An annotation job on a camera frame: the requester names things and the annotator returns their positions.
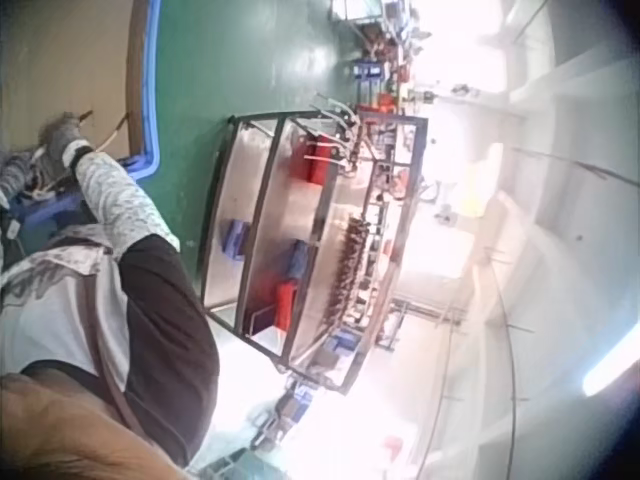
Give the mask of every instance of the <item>gray glove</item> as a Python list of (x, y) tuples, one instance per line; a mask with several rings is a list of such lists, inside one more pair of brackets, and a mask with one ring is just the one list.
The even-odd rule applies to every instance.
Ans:
[(11, 153), (0, 163), (0, 207), (9, 209), (9, 202), (31, 182), (32, 151)]
[(46, 146), (48, 161), (60, 163), (65, 169), (73, 159), (74, 149), (67, 151), (72, 144), (79, 148), (89, 145), (89, 142), (80, 133), (80, 120), (71, 113), (62, 114), (40, 132), (40, 145)]

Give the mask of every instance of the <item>light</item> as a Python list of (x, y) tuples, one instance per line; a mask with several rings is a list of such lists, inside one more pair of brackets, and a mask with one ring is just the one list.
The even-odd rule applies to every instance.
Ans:
[(587, 397), (600, 392), (640, 359), (640, 323), (584, 377), (582, 390)]

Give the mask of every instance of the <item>metal rack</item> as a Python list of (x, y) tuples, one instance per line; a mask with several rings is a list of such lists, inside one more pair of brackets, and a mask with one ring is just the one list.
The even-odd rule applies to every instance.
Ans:
[[(393, 238), (389, 268), (375, 279), (379, 281), (378, 295), (370, 298), (371, 306), (367, 305), (371, 313), (366, 326), (355, 329), (361, 339), (344, 381), (313, 373), (310, 360), (342, 326), (342, 322), (327, 324), (325, 309), (346, 221), (350, 216), (363, 216), (373, 207), (370, 183), (378, 163), (394, 165), (394, 158), (360, 162), (363, 170), (370, 168), (372, 173), (369, 184), (356, 187), (355, 181), (344, 175), (343, 166), (327, 159), (324, 181), (321, 184), (307, 181), (304, 172), (310, 157), (300, 150), (304, 151), (310, 134), (345, 141), (344, 118), (318, 110), (247, 115), (230, 120), (228, 148), (222, 156), (202, 268), (202, 300), (210, 318), (276, 365), (343, 393), (357, 377), (388, 309), (389, 292), (395, 283), (417, 201), (414, 192), (420, 186), (427, 133), (424, 118), (375, 112), (360, 112), (358, 117), (362, 122), (414, 125), (416, 134), (411, 163), (402, 165), (409, 169), (409, 181), (407, 195), (400, 202), (397, 226), (389, 233)], [(381, 215), (386, 216), (384, 209)], [(243, 255), (235, 260), (223, 252), (230, 219), (248, 225)], [(269, 309), (275, 308), (276, 285), (286, 280), (286, 265), (297, 240), (308, 245), (308, 255), (304, 273), (297, 281), (290, 324), (286, 331), (268, 327), (254, 335), (248, 328), (248, 319), (259, 323), (260, 315), (272, 314)]]

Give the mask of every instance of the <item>patterned sleeve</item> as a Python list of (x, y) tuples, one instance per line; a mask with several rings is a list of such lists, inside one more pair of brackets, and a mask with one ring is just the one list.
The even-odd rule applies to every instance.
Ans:
[(180, 241), (171, 233), (151, 199), (106, 153), (83, 156), (75, 172), (84, 198), (103, 225), (116, 259), (149, 235), (162, 237), (180, 251)]

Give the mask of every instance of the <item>factory floor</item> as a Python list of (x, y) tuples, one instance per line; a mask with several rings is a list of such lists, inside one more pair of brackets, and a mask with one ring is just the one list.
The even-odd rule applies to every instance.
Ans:
[(160, 169), (142, 185), (197, 281), (217, 152), (231, 115), (353, 101), (352, 32), (330, 0), (163, 0), (157, 58)]

